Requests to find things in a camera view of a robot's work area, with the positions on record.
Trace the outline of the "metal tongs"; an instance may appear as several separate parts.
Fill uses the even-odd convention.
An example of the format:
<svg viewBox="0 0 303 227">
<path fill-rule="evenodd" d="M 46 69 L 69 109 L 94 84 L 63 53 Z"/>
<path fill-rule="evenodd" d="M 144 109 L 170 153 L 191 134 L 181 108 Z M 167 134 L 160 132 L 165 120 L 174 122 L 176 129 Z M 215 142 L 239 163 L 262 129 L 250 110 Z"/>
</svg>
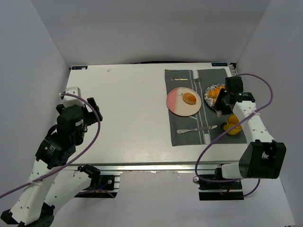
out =
<svg viewBox="0 0 303 227">
<path fill-rule="evenodd" d="M 220 117 L 222 115 L 222 112 L 221 111 L 217 111 L 217 117 Z"/>
</svg>

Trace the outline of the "round sesame bun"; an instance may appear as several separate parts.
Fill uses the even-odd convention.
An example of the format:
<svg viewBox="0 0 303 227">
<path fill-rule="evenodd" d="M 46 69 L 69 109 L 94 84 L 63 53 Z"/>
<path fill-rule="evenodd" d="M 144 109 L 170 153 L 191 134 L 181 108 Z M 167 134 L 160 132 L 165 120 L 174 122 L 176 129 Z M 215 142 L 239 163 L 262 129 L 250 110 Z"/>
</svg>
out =
<svg viewBox="0 0 303 227">
<path fill-rule="evenodd" d="M 189 105 L 194 105 L 197 101 L 196 97 L 191 93 L 184 93 L 182 98 Z"/>
</svg>

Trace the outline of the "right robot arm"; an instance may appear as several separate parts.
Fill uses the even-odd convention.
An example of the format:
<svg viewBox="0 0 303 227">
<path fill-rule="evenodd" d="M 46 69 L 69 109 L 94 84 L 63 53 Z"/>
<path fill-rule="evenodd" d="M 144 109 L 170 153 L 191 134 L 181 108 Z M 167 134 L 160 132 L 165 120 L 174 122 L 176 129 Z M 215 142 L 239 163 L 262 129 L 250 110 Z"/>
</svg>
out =
<svg viewBox="0 0 303 227">
<path fill-rule="evenodd" d="M 214 109 L 237 117 L 248 144 L 237 163 L 222 165 L 223 179 L 278 178 L 286 147 L 284 143 L 275 141 L 266 130 L 255 98 L 250 92 L 244 92 L 241 77 L 225 79 L 225 90 L 220 91 Z"/>
</svg>

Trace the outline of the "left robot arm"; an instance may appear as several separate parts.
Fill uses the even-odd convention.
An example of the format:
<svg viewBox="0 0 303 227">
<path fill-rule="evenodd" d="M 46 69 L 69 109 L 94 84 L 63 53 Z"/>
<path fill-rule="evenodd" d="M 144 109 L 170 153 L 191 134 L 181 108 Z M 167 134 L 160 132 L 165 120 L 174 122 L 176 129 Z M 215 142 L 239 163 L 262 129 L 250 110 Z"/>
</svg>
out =
<svg viewBox="0 0 303 227">
<path fill-rule="evenodd" d="M 103 118 L 94 98 L 82 99 L 77 95 L 63 95 L 57 105 L 57 124 L 41 142 L 28 183 L 16 204 L 1 214 L 8 225 L 19 227 L 48 227 L 56 212 L 82 190 L 100 182 L 100 170 L 86 164 L 64 186 L 48 195 L 58 173 L 71 164 L 68 159 L 76 146 L 84 141 L 87 127 L 100 123 Z"/>
</svg>

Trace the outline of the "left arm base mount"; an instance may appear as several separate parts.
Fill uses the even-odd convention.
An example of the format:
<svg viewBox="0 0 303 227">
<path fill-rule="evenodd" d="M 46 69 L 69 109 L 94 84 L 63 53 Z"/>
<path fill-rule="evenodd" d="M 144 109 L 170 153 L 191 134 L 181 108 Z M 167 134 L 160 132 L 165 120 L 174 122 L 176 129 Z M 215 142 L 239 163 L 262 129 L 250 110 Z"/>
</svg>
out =
<svg viewBox="0 0 303 227">
<path fill-rule="evenodd" d="M 98 180 L 79 192 L 75 198 L 113 199 L 117 195 L 119 184 L 119 175 L 100 175 Z"/>
</svg>

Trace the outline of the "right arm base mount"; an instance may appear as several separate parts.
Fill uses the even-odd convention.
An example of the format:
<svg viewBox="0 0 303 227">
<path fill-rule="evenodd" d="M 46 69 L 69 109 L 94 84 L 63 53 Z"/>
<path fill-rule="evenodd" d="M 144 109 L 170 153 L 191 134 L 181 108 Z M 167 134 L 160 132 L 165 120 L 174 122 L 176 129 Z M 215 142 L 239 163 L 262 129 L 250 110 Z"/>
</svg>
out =
<svg viewBox="0 0 303 227">
<path fill-rule="evenodd" d="M 198 185 L 200 201 L 240 201 L 244 200 L 241 182 L 209 183 L 201 181 L 197 176 L 193 182 Z"/>
</svg>

